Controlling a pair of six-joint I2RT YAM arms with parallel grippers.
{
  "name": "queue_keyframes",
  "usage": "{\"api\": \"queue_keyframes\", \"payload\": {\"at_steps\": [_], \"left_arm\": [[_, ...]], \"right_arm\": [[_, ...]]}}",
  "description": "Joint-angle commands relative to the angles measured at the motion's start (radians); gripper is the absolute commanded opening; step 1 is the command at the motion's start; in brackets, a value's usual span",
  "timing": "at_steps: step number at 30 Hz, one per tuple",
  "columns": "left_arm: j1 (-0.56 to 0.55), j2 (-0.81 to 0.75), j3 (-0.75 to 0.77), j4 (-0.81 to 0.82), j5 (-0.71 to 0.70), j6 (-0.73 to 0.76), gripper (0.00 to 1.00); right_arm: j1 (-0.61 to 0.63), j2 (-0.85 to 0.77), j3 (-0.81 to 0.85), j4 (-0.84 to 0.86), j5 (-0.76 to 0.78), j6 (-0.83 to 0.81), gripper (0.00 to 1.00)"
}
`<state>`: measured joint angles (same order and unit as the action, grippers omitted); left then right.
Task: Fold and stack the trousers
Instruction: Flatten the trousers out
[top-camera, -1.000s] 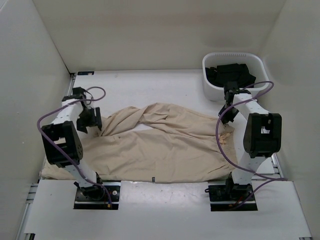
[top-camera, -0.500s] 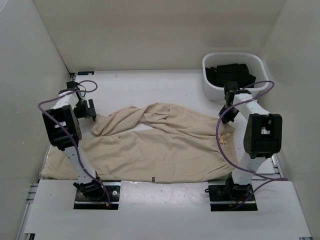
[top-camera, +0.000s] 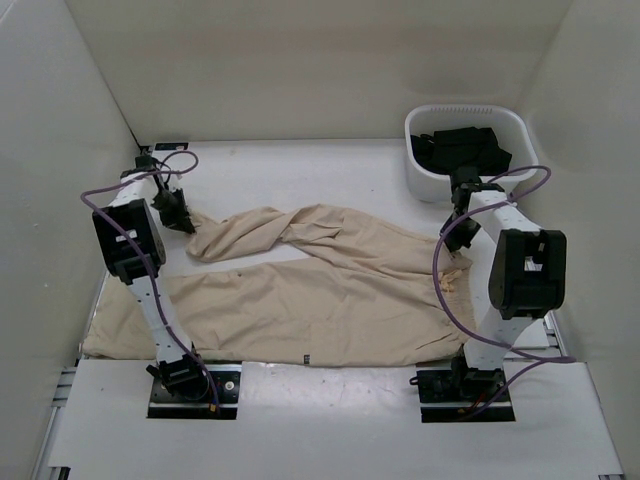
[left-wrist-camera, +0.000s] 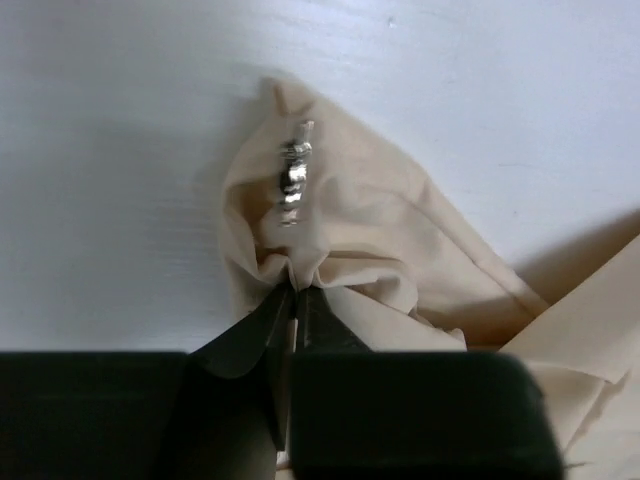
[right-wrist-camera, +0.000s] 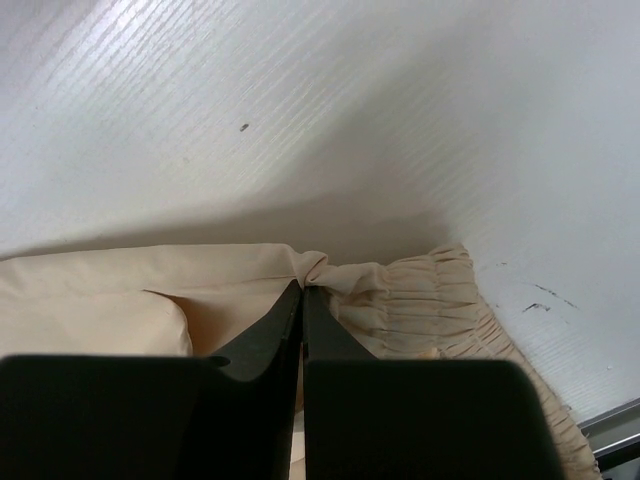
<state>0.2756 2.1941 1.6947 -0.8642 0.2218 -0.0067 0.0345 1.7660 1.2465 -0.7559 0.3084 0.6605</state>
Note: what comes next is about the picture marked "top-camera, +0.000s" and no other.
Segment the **beige trousers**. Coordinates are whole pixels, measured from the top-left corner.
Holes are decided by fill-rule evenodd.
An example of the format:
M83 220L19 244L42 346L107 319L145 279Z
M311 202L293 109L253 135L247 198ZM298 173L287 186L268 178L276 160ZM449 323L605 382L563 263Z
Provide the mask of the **beige trousers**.
M296 260L163 282L183 330L209 359L400 362L455 354L475 327L470 261L434 238L346 207L272 207L193 217L187 255L217 263L277 244Z

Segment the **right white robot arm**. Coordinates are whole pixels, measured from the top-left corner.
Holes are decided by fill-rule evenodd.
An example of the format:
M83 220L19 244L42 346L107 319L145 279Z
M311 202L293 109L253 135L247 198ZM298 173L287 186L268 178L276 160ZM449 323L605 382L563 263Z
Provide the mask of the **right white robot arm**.
M494 242L488 278L490 308L451 362L449 387L457 400L485 399L505 387L507 352L534 321L558 309L565 298L567 238L529 220L496 182L465 166L450 175L453 211L443 225L439 249L469 248L479 231Z

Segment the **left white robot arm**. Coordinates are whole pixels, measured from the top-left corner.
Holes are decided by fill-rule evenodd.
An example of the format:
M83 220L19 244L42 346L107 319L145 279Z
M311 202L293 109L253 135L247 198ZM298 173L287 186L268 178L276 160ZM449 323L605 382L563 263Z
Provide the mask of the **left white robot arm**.
M195 232L183 190L154 167L123 172L115 190L116 197L105 207L92 205L87 193L81 199L93 209L92 221L109 273L134 295L151 331L156 360L147 371L168 393L201 400L209 392L210 377L179 325L160 275L166 250L159 224L186 234ZM152 210L158 212L160 223Z

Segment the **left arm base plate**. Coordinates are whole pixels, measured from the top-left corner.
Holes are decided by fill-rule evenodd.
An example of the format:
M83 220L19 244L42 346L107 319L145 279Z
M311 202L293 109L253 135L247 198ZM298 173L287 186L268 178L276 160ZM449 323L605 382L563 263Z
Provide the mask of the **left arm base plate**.
M241 390L242 363L207 363L217 391L217 401L211 388L197 387L194 393L181 395L170 392L155 378L149 395L149 419L235 420Z

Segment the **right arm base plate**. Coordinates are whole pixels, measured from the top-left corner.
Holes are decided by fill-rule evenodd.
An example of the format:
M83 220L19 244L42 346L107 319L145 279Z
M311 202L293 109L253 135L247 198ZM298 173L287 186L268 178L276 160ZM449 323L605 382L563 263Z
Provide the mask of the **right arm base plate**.
M417 388L421 422L514 422L503 370L472 379L451 369L423 369L409 380Z

